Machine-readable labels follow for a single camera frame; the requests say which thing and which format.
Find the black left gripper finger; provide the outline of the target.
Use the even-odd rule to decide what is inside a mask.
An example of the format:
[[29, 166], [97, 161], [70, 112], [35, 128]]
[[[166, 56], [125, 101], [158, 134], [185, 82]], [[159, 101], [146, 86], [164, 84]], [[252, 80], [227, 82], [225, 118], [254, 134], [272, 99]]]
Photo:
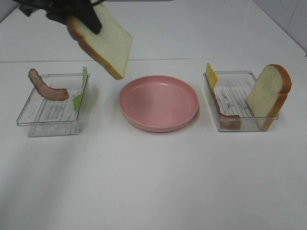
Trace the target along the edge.
[[46, 12], [46, 17], [48, 19], [61, 24], [66, 24], [67, 15], [68, 14], [66, 12], [51, 12], [51, 11]]
[[100, 33], [102, 24], [92, 6], [77, 8], [72, 14], [84, 23], [94, 34]]

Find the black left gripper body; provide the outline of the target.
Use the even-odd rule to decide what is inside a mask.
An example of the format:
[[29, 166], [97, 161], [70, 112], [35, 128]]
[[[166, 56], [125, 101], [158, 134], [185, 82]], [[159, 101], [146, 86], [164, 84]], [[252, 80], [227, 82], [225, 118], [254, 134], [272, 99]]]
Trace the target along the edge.
[[93, 8], [104, 2], [103, 0], [15, 0], [19, 3], [22, 12], [30, 16], [37, 9], [56, 13], [73, 13], [83, 9]]

